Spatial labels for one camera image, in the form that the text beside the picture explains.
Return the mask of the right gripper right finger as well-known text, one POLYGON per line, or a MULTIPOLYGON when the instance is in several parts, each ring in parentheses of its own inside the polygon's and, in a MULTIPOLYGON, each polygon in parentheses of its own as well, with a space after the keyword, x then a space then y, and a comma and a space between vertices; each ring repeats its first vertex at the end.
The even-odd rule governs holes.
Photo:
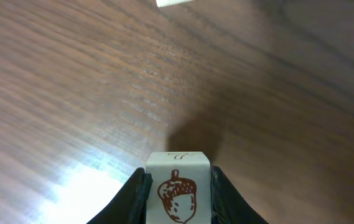
POLYGON ((212 224, 268 224, 218 166, 211 168, 212 224))

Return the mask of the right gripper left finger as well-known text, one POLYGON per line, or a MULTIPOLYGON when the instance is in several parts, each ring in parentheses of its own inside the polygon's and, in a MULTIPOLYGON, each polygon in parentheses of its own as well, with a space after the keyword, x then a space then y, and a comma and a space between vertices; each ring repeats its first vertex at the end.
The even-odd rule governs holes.
POLYGON ((137 168, 107 206, 87 224, 145 224, 151 174, 137 168))

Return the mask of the acorn picture wooden block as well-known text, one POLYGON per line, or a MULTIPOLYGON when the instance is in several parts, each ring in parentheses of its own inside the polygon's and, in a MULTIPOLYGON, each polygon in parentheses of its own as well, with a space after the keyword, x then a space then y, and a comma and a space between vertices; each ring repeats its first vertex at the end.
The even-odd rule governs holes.
POLYGON ((153 152, 147 224, 210 224, 210 161, 202 152, 153 152))

